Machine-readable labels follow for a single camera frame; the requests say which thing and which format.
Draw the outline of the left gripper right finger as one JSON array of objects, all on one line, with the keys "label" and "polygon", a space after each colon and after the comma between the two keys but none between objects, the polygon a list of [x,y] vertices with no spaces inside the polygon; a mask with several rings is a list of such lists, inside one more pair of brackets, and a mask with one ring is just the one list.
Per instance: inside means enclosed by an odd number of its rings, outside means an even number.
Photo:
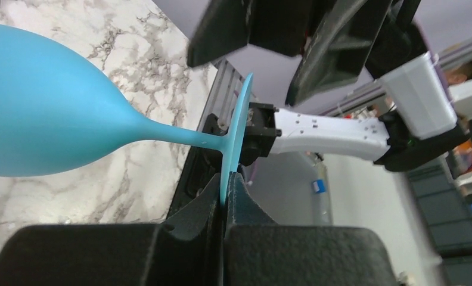
[{"label": "left gripper right finger", "polygon": [[226,285],[396,285],[389,254],[366,228],[276,223],[231,173],[226,198]]}]

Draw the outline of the blue wine glass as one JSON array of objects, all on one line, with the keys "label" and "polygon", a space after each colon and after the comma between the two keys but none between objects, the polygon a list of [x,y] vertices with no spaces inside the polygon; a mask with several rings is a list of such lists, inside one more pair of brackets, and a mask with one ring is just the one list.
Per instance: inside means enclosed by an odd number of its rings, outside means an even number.
[{"label": "blue wine glass", "polygon": [[[248,75],[222,153],[220,203],[238,166],[253,77]],[[0,24],[0,176],[61,173],[136,141],[201,147],[208,134],[149,119],[90,61],[41,35]]]}]

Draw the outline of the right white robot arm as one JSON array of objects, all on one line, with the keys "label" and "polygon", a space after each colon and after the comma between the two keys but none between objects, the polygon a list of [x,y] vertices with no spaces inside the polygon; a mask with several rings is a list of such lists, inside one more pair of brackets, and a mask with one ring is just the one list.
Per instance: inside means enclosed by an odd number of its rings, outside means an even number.
[{"label": "right white robot arm", "polygon": [[[269,154],[309,151],[358,157],[391,172],[414,169],[469,140],[438,67],[413,22],[418,1],[210,1],[188,46],[198,67],[247,45],[301,56],[285,108],[238,93],[224,169]],[[395,109],[365,120],[291,108],[355,82],[367,69]]]}]

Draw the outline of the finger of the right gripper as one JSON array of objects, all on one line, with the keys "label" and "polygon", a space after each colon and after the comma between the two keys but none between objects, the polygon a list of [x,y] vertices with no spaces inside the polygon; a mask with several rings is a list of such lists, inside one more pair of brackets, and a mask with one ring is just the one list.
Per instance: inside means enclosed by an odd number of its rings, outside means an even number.
[{"label": "finger of the right gripper", "polygon": [[210,1],[188,45],[198,67],[254,45],[288,57],[302,51],[314,1]]}]

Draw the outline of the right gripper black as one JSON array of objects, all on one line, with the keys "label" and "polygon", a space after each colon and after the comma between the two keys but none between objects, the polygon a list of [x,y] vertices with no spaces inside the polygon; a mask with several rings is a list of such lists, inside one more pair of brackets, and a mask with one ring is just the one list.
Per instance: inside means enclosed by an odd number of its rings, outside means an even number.
[{"label": "right gripper black", "polygon": [[335,1],[311,37],[285,104],[296,106],[320,92],[355,83],[364,66],[378,79],[429,51],[414,22],[420,3]]}]

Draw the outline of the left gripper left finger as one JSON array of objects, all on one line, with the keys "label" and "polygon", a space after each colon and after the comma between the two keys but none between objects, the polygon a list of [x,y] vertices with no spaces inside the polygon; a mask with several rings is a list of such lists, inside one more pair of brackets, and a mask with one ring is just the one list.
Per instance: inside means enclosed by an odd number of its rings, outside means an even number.
[{"label": "left gripper left finger", "polygon": [[219,181],[162,223],[21,228],[0,252],[0,285],[216,285]]}]

